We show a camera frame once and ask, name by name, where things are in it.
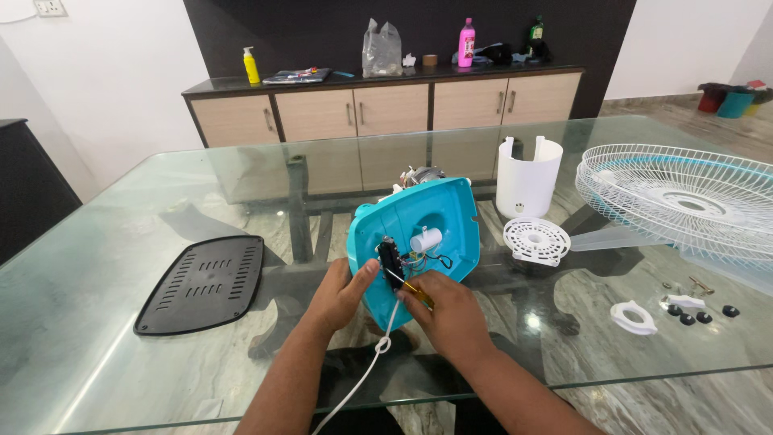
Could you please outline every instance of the black furniture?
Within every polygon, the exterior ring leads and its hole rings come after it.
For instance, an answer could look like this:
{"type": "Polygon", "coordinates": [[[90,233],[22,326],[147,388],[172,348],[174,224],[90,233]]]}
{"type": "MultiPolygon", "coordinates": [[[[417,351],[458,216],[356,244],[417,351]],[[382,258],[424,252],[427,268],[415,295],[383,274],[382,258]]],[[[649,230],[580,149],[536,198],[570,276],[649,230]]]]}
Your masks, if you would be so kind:
{"type": "Polygon", "coordinates": [[[83,205],[26,122],[0,119],[0,264],[83,205]]]}

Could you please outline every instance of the knot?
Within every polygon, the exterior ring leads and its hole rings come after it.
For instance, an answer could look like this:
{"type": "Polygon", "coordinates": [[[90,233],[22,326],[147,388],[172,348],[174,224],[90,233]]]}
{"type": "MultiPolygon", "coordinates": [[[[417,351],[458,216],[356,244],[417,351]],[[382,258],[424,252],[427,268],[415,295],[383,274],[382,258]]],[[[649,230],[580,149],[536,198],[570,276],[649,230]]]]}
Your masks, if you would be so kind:
{"type": "Polygon", "coordinates": [[[379,342],[376,343],[376,353],[377,354],[383,354],[386,353],[389,348],[392,346],[392,339],[389,337],[381,337],[379,339],[379,342]]]}

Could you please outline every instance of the green bottle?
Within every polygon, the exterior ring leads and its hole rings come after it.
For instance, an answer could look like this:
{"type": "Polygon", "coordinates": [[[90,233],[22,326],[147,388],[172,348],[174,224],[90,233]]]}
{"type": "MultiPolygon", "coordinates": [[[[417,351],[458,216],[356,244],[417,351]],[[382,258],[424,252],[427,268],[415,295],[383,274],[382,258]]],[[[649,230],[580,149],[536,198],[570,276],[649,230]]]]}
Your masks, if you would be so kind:
{"type": "MultiPolygon", "coordinates": [[[[537,15],[536,16],[536,24],[532,26],[531,30],[529,31],[529,40],[536,39],[536,38],[542,38],[542,31],[545,29],[545,25],[542,23],[542,16],[537,15]]],[[[533,55],[534,50],[531,46],[529,46],[529,55],[533,55]]]]}

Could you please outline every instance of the wall socket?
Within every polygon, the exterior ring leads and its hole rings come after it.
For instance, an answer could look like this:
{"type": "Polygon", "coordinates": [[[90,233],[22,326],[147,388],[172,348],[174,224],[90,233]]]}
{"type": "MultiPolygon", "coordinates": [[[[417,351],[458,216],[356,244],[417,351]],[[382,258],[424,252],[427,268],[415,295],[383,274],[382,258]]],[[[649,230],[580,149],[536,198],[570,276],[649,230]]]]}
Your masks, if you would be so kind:
{"type": "Polygon", "coordinates": [[[67,16],[67,11],[64,10],[61,0],[34,0],[33,3],[35,3],[39,17],[67,16]]]}

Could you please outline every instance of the glass table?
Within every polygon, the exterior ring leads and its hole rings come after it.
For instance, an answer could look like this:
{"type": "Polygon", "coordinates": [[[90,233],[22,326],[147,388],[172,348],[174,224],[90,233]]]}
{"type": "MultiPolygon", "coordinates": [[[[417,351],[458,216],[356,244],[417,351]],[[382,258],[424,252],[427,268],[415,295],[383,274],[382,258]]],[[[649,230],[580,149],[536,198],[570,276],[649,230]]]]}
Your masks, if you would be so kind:
{"type": "MultiPolygon", "coordinates": [[[[357,206],[391,192],[411,165],[472,180],[481,260],[463,281],[494,342],[553,389],[773,366],[773,298],[683,261],[668,246],[570,252],[558,267],[517,262],[494,206],[497,147],[559,142],[564,157],[544,217],[571,235],[608,222],[574,188],[581,153],[607,143],[720,147],[636,116],[170,152],[148,158],[0,269],[0,427],[88,433],[238,420],[332,259],[346,256],[357,206]],[[207,331],[139,337],[132,325],[188,245],[265,240],[247,315],[207,331]],[[716,290],[714,322],[682,325],[663,283],[716,290]],[[624,331],[610,306],[635,300],[659,329],[624,331]],[[725,304],[741,315],[721,314],[725,304]]],[[[318,411],[359,379],[378,335],[361,305],[325,358],[318,411]]],[[[346,408],[463,399],[472,390],[415,321],[346,408]]]]}

